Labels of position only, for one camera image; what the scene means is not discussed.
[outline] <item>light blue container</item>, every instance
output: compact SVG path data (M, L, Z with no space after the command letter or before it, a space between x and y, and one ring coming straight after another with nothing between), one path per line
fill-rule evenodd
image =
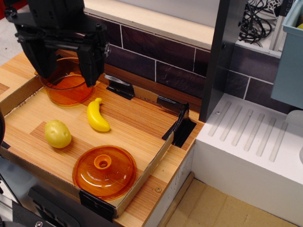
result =
M303 29L296 28L300 15L303 0L296 0L283 22L287 35L271 97L303 109Z

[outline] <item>yellow banana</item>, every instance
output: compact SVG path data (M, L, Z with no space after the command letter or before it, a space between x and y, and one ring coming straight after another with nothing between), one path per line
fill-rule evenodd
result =
M87 107L87 119L92 128L98 131L109 131L110 126L108 122L100 114L101 98L96 98L95 101L90 102Z

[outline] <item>wood grain countertop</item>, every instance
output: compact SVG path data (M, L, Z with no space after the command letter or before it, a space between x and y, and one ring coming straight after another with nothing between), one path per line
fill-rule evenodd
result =
M23 53L0 66L2 109L8 108L5 102L8 97L16 95L16 90L34 79L34 72ZM86 121L88 103L100 94L104 100L101 105L102 114L112 128L108 134L97 133ZM184 145L181 148L170 145L146 183L124 212L114 219L115 223L125 227L140 227L146 223L204 125L198 121L197 112L190 111L190 118L197 126ZM44 139L44 125L53 119L61 120L71 131L72 143L66 148L53 148ZM109 143L123 147L133 155L140 176L163 145L162 135L176 119L177 116L170 111L153 103L137 97L129 101L117 96L106 90L106 85L102 82L96 85L88 100L69 108L61 108L52 103L42 88L5 116L4 141L11 146L9 151L16 156L72 185L72 169L80 155L90 148Z

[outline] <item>dark tile wall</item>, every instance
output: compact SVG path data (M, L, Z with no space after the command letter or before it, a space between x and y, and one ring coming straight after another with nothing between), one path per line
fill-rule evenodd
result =
M202 98L210 52L122 24L107 26L111 53L106 63ZM270 97L279 58L236 45L225 92L288 113L294 108Z
M236 45L225 92L287 114L295 108L270 97L278 66L279 58Z
M107 64L202 98L209 51L116 22L97 20L107 26L106 39L111 44Z

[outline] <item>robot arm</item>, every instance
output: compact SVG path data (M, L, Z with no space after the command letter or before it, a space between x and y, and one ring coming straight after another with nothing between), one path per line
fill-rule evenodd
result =
M8 5L16 0L4 0ZM109 54L106 26L84 14L83 0L27 0L30 12L6 13L15 24L16 37L31 64L44 78L57 67L56 50L77 53L82 76L88 87L104 72Z

